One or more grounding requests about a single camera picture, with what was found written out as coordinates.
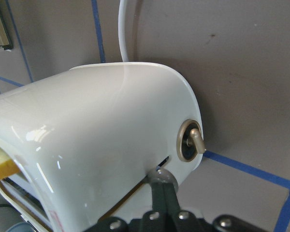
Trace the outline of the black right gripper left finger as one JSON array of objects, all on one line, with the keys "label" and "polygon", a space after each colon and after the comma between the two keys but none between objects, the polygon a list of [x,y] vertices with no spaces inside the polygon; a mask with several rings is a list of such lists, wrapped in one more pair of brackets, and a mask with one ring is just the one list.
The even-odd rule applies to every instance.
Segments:
[{"label": "black right gripper left finger", "polygon": [[167,216],[167,206],[164,195],[164,185],[162,183],[150,184],[152,189],[152,210],[158,212],[159,216],[165,218]]}]

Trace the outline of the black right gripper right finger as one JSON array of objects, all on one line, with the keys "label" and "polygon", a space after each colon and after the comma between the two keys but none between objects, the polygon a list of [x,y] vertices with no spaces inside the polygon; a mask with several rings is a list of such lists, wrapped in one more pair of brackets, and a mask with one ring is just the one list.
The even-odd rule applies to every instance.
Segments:
[{"label": "black right gripper right finger", "polygon": [[171,217],[178,217],[181,208],[178,203],[174,185],[171,183],[163,184],[165,212]]}]

